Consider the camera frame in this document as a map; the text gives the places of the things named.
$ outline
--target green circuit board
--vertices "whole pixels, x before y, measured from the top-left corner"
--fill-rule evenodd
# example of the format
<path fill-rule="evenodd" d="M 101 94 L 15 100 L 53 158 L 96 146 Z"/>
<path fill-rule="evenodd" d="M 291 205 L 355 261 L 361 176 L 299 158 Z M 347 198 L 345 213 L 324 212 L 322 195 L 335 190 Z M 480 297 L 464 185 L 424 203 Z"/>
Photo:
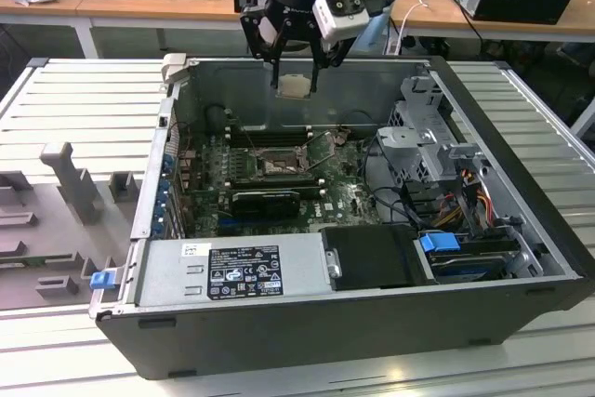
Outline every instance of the green circuit board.
<path fill-rule="evenodd" d="M 224 138 L 213 137 L 197 149 L 200 158 L 200 188 L 190 191 L 193 203 L 194 237 L 246 236 L 317 232 L 325 226 L 380 223 L 375 205 L 369 200 L 361 178 L 358 160 L 362 143 L 340 140 L 326 131 L 315 134 L 306 150 L 300 148 L 233 148 Z M 269 161 L 273 155 L 279 161 Z M 292 218 L 263 218 L 249 221 L 235 218 L 230 200 L 235 191 L 230 180 L 257 181 L 285 175 L 321 179 L 320 186 L 308 191 L 324 191 L 301 198 L 299 212 Z M 273 188 L 269 184 L 263 191 Z"/>

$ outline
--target desk leg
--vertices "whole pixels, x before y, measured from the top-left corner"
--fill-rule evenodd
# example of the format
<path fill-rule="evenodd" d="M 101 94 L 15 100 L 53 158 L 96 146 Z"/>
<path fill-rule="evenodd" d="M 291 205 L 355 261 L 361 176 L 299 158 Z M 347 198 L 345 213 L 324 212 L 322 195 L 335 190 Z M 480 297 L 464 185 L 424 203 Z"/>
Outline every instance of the desk leg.
<path fill-rule="evenodd" d="M 593 123 L 595 123 L 595 98 L 591 100 L 589 106 L 576 119 L 570 130 L 577 137 L 581 138 Z"/>
<path fill-rule="evenodd" d="M 78 18 L 74 23 L 74 30 L 78 36 L 78 42 L 81 44 L 85 58 L 88 60 L 97 60 L 99 59 L 99 52 L 95 47 L 91 28 L 92 24 L 89 18 Z"/>

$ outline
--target power supply label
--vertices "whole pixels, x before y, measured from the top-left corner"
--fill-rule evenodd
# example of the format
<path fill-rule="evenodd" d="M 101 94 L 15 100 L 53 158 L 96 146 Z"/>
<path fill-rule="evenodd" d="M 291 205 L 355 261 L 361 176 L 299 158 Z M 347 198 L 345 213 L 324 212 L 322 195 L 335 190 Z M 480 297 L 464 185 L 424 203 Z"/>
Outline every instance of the power supply label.
<path fill-rule="evenodd" d="M 282 295 L 279 246 L 211 249 L 208 255 L 206 294 L 211 299 Z"/>

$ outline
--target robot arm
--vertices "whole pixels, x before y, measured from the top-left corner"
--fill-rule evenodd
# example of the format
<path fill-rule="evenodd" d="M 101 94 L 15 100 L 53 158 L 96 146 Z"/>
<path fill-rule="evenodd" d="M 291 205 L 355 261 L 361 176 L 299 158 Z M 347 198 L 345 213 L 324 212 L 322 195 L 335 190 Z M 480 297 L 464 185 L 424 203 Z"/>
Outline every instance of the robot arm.
<path fill-rule="evenodd" d="M 311 92 L 318 72 L 337 67 L 371 17 L 394 0 L 267 0 L 264 6 L 247 5 L 242 27 L 252 55 L 272 64 L 271 86 L 278 85 L 279 59 L 289 41 L 310 45 L 314 59 Z"/>

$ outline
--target motherboard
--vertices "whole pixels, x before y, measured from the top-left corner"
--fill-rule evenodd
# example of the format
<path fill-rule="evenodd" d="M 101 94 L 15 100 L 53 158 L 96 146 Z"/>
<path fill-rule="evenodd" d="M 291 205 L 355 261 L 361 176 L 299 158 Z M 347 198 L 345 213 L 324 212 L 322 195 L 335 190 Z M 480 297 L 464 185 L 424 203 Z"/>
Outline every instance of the motherboard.
<path fill-rule="evenodd" d="M 203 139 L 183 174 L 182 196 L 192 204 L 187 233 L 246 236 L 381 223 L 362 184 L 364 141 L 347 134 L 304 133 L 301 144 L 292 144 L 296 136 L 264 133 Z"/>

